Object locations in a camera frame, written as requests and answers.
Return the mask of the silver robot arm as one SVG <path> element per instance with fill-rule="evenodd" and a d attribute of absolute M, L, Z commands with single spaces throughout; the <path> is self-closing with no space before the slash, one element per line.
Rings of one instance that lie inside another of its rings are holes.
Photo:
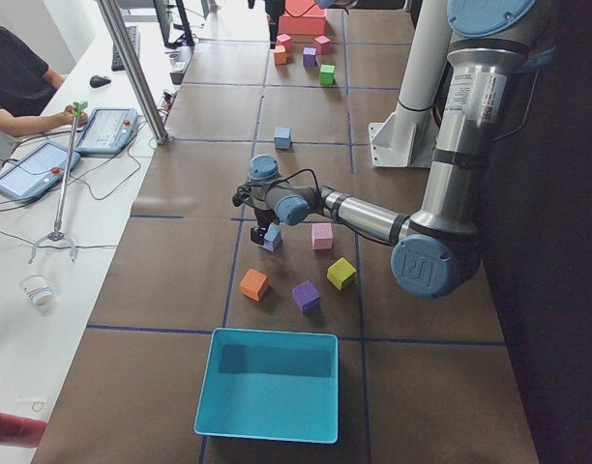
<path fill-rule="evenodd" d="M 375 167 L 427 171 L 420 209 L 406 215 L 319 184 L 295 187 L 260 155 L 232 198 L 253 209 L 252 240 L 273 223 L 321 215 L 391 247 L 393 276 L 409 294 L 455 291 L 481 263 L 474 211 L 508 84 L 542 60 L 536 46 L 553 14 L 549 1 L 423 2 L 396 108 L 369 127 Z"/>
<path fill-rule="evenodd" d="M 280 34 L 320 36 L 326 30 L 326 10 L 344 8 L 353 1 L 286 0 L 265 1 L 270 48 L 274 49 Z"/>

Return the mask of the person's hand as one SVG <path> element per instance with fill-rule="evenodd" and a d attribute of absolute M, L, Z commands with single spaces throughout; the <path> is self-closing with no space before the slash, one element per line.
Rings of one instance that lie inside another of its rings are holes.
<path fill-rule="evenodd" d="M 65 107 L 63 113 L 63 124 L 64 125 L 72 125 L 74 123 L 74 119 L 77 120 L 77 125 L 79 127 L 83 127 L 87 124 L 88 115 L 85 111 L 81 111 L 79 114 L 76 113 L 74 107 L 72 105 L 68 105 Z"/>

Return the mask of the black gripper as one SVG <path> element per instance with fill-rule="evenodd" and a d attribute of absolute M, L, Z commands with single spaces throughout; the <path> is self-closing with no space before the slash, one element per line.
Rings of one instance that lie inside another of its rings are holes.
<path fill-rule="evenodd" d="M 255 244 L 264 245 L 266 233 L 278 230 L 277 216 L 272 209 L 254 208 L 253 210 L 257 225 L 250 229 L 250 238 Z"/>
<path fill-rule="evenodd" d="M 265 0 L 265 12 L 269 16 L 270 47 L 277 45 L 279 19 L 285 13 L 285 0 Z"/>

